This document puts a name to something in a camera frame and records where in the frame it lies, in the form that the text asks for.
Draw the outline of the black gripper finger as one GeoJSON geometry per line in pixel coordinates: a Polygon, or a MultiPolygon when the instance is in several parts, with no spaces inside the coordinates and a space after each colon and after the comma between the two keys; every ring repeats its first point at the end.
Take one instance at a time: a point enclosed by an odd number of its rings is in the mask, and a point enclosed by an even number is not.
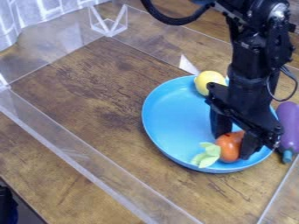
{"type": "Polygon", "coordinates": [[[210,127],[211,134],[215,138],[232,130],[232,121],[230,117],[218,112],[214,108],[210,109],[210,127]]]}
{"type": "Polygon", "coordinates": [[[251,155],[260,150],[263,144],[259,137],[250,131],[244,133],[240,143],[239,158],[248,160],[251,155]]]}

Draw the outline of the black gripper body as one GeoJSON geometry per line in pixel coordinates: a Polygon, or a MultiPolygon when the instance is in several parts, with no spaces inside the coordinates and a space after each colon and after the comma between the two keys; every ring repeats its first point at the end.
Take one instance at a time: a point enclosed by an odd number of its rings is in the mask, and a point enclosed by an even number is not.
{"type": "Polygon", "coordinates": [[[270,149],[278,147],[283,134],[282,124],[270,108],[279,73],[278,69],[250,72],[228,66],[228,85],[207,84],[210,108],[228,116],[232,125],[236,124],[244,132],[252,132],[270,149]]]}

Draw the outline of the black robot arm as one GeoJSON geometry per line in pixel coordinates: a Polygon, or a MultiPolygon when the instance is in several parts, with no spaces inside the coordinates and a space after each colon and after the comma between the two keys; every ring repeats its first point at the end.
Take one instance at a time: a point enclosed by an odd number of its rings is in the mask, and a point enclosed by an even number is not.
{"type": "Polygon", "coordinates": [[[239,157],[247,159],[262,147],[279,145],[283,127],[270,104],[280,73],[292,58],[290,3],[287,0],[191,0],[199,15],[215,8],[227,19],[232,44],[228,85],[210,83],[207,103],[215,137],[238,125],[244,131],[239,157]]]}

